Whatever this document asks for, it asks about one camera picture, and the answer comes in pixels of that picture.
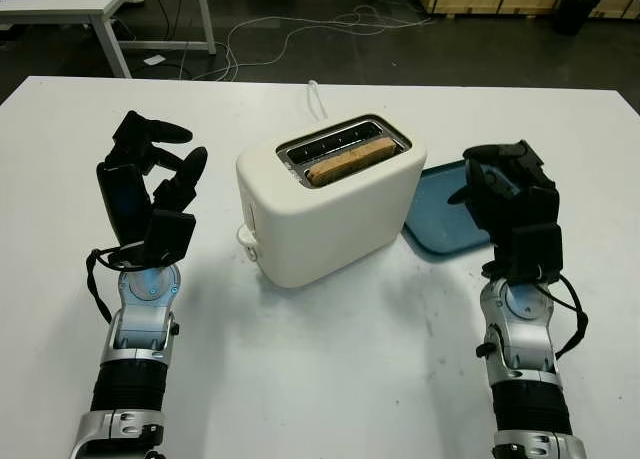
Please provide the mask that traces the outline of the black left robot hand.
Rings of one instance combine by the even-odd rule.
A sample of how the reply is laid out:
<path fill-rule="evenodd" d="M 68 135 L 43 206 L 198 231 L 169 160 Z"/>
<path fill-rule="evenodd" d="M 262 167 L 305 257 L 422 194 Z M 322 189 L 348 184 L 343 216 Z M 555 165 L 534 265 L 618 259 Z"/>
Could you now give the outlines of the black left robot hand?
<path fill-rule="evenodd" d="M 111 226 L 119 244 L 139 245 L 157 261 L 183 257 L 196 219 L 185 211 L 208 159 L 200 146 L 180 158 L 161 143 L 185 144 L 188 129 L 131 110 L 113 134 L 113 147 L 96 167 Z"/>

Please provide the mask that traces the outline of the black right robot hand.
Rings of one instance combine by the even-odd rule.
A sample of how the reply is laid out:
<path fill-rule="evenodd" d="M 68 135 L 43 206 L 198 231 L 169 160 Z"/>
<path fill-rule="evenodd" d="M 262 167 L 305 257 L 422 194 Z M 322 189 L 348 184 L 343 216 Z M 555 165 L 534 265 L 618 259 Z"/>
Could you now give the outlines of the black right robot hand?
<path fill-rule="evenodd" d="M 465 205 L 493 245 L 510 250 L 516 230 L 557 221 L 559 192 L 527 141 L 473 146 L 463 159 L 465 184 L 447 203 Z"/>

